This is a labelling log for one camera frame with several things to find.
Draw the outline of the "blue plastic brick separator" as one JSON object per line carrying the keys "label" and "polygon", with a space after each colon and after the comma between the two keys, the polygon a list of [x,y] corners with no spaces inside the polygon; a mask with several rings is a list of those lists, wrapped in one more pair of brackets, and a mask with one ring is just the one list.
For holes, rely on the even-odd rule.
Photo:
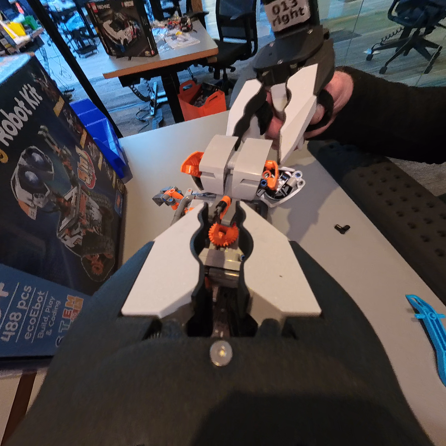
{"label": "blue plastic brick separator", "polygon": [[446,331],[442,323],[444,314],[414,294],[407,294],[406,299],[415,311],[415,317],[424,325],[428,338],[435,352],[438,376],[446,385]]}

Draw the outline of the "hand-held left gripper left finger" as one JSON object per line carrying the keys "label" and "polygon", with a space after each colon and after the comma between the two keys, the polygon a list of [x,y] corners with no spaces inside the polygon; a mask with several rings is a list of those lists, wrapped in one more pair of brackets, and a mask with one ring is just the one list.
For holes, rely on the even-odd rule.
{"label": "hand-held left gripper left finger", "polygon": [[192,303],[194,291],[204,281],[204,266],[193,241],[204,228],[207,211],[207,204],[199,204],[155,238],[122,315],[163,319]]}

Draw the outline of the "grey orange tracked toy robot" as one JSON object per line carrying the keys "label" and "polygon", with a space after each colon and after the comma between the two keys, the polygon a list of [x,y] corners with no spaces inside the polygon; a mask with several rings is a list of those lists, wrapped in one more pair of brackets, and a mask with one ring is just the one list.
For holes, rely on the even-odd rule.
{"label": "grey orange tracked toy robot", "polygon": [[193,191],[174,210],[173,225],[198,204],[210,206],[205,226],[204,247],[198,254],[205,270],[207,302],[203,315],[188,323],[193,336],[252,337],[257,323],[248,315],[240,316],[237,309],[239,271],[244,255],[239,247],[239,229],[229,215],[232,199],[213,193]]}

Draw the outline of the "person's right hand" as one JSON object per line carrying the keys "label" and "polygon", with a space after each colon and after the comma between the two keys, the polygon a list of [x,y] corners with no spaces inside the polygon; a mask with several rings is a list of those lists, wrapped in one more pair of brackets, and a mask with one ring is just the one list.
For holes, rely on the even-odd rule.
{"label": "person's right hand", "polygon": [[324,87],[324,91],[327,92],[333,99],[333,111],[331,120],[323,127],[320,127],[314,131],[307,132],[305,138],[307,140],[313,139],[325,132],[329,126],[335,121],[337,115],[349,102],[354,89],[354,81],[346,67],[339,67],[335,70],[331,81]]}

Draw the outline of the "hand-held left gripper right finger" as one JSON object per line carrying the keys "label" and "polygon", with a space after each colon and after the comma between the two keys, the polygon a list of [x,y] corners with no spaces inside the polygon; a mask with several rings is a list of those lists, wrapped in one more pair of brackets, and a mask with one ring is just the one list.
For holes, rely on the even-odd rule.
{"label": "hand-held left gripper right finger", "polygon": [[321,308],[288,238],[241,205],[241,281],[254,320],[318,317]]}

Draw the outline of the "blue plastic bin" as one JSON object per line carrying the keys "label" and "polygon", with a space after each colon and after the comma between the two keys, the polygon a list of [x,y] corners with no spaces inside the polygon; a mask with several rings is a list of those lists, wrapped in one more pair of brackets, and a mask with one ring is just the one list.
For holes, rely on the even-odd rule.
{"label": "blue plastic bin", "polygon": [[121,179],[125,178],[130,170],[120,141],[107,117],[88,98],[70,105],[117,175]]}

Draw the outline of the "wooden top desk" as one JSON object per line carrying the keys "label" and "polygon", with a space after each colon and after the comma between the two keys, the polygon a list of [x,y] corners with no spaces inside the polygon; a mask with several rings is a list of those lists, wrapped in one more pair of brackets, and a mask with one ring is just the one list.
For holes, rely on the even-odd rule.
{"label": "wooden top desk", "polygon": [[192,25],[193,31],[189,35],[198,39],[198,43],[179,49],[169,49],[150,58],[109,57],[105,66],[101,68],[103,77],[105,79],[118,78],[122,86],[130,86],[139,79],[149,80],[161,77],[174,121],[176,124],[183,122],[184,117],[177,97],[180,85],[177,73],[190,65],[199,62],[207,63],[208,58],[218,54],[214,39],[209,36],[200,21],[194,21]]}

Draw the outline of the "person's right forearm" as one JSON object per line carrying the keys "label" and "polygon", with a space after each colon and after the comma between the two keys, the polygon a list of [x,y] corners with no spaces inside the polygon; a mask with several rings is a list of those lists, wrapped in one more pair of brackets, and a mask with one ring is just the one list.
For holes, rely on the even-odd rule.
{"label": "person's right forearm", "polygon": [[347,66],[343,72],[353,92],[333,123],[335,139],[387,157],[445,163],[445,86],[408,86]]}

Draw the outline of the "orange plastic basket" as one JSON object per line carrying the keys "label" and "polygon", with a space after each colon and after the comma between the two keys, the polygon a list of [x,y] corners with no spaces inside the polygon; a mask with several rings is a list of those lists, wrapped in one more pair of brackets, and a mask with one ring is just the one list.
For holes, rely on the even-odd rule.
{"label": "orange plastic basket", "polygon": [[180,84],[177,97],[185,121],[226,111],[225,92],[214,84],[188,80]]}

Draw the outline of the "small grey orange claw piece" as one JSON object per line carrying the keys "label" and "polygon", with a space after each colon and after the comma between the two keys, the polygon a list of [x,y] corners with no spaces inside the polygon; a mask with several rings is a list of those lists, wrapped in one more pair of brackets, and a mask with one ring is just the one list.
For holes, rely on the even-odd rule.
{"label": "small grey orange claw piece", "polygon": [[172,210],[177,210],[183,198],[192,192],[193,189],[187,189],[186,193],[183,193],[178,187],[167,187],[154,195],[152,200],[159,207],[165,204]]}

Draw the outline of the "black office chair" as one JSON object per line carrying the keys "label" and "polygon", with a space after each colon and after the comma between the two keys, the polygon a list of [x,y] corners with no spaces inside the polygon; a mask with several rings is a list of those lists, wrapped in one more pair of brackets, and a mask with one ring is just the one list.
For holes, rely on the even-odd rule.
{"label": "black office chair", "polygon": [[215,4],[216,25],[219,39],[215,40],[218,54],[209,59],[216,86],[225,95],[234,88],[235,81],[228,78],[227,71],[235,71],[234,63],[246,61],[258,50],[256,25],[256,0],[217,0]]}
{"label": "black office chair", "polygon": [[397,31],[386,35],[367,52],[366,60],[371,61],[375,53],[395,49],[393,56],[379,70],[384,75],[388,65],[398,56],[407,56],[414,49],[429,64],[424,73],[428,74],[443,47],[426,37],[437,27],[445,29],[441,23],[446,16],[444,0],[395,0],[392,2],[387,18],[398,24]]}

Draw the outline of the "black car model box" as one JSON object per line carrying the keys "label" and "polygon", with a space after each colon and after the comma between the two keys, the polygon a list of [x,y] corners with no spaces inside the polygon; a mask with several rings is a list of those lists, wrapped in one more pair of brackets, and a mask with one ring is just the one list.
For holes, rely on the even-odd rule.
{"label": "black car model box", "polygon": [[109,56],[151,58],[158,55],[143,1],[89,1],[86,9]]}

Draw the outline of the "black perforated foam mat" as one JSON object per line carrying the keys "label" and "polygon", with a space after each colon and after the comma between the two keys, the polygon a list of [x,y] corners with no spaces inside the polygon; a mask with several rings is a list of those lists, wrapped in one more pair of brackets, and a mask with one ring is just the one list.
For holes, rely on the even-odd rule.
{"label": "black perforated foam mat", "polygon": [[338,142],[308,150],[445,304],[445,203],[382,155]]}

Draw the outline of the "blue robot kit box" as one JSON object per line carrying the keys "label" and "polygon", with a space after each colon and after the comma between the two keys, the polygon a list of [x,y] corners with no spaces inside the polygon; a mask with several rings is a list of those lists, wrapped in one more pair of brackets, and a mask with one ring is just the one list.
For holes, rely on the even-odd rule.
{"label": "blue robot kit box", "polygon": [[125,186],[34,56],[1,58],[0,357],[52,357],[116,270]]}

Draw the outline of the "black metal beam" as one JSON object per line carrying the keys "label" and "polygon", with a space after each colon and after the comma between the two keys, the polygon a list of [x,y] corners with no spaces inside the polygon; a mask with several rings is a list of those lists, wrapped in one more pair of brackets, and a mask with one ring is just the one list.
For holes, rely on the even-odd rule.
{"label": "black metal beam", "polygon": [[62,54],[64,60],[69,65],[70,69],[75,74],[75,77],[81,84],[82,88],[87,93],[89,99],[92,101],[92,103],[105,115],[106,118],[110,121],[116,135],[118,138],[122,138],[122,133],[120,132],[118,126],[110,116],[108,110],[104,106],[102,100],[97,95],[95,89],[92,87],[89,79],[81,69],[80,65],[77,63],[74,55],[72,54],[70,48],[65,43],[64,39],[60,35],[56,25],[53,23],[53,20],[50,18],[49,14],[43,7],[40,1],[38,0],[29,0],[28,3],[30,4],[30,7],[36,14],[37,19],[42,24],[43,28],[47,31],[49,37],[53,41],[53,43],[56,45],[56,47],[59,49],[60,53]]}

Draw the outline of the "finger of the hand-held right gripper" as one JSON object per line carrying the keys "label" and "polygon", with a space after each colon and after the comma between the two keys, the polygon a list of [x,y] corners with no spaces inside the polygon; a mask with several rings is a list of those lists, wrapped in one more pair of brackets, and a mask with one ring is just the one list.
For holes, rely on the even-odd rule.
{"label": "finger of the hand-held right gripper", "polygon": [[281,84],[274,85],[274,107],[284,118],[280,129],[278,161],[286,162],[304,144],[304,133],[316,111],[314,93],[318,64],[305,66]]}
{"label": "finger of the hand-held right gripper", "polygon": [[234,150],[246,138],[265,135],[272,121],[272,107],[267,101],[267,90],[257,79],[247,80],[231,106],[226,135],[237,137]]}

